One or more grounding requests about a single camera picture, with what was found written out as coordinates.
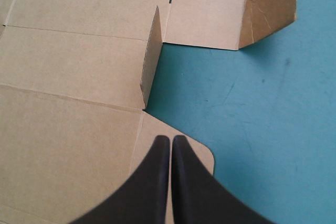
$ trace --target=teal floor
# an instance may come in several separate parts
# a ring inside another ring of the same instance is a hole
[[[215,177],[277,223],[336,223],[336,0],[240,51],[164,45],[147,111],[207,145]]]

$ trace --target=cardboard edge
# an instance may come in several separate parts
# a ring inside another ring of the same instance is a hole
[[[162,48],[162,34],[161,34],[159,7],[157,6],[142,66],[140,88],[143,96],[144,109],[147,106],[148,98],[151,92],[156,66],[158,65],[157,62],[159,60],[161,53],[161,48]]]
[[[246,0],[238,48],[256,43],[293,23],[296,20],[296,1],[272,0],[272,3],[275,3],[272,6],[267,3],[267,0]],[[266,10],[262,10],[260,4],[269,5]]]

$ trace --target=cardboard box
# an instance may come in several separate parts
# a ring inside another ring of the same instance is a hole
[[[146,39],[148,27],[141,23],[149,22],[154,5],[163,42],[230,50],[296,19],[296,0],[18,0],[9,24]]]
[[[68,223],[113,193],[156,135],[180,134],[142,111],[162,38],[237,49],[293,20],[292,5],[271,12],[269,2],[3,2],[0,223]],[[255,8],[262,14],[252,16]],[[280,19],[279,12],[288,16]],[[189,140],[212,172],[210,150]],[[170,196],[167,223],[173,223]]]

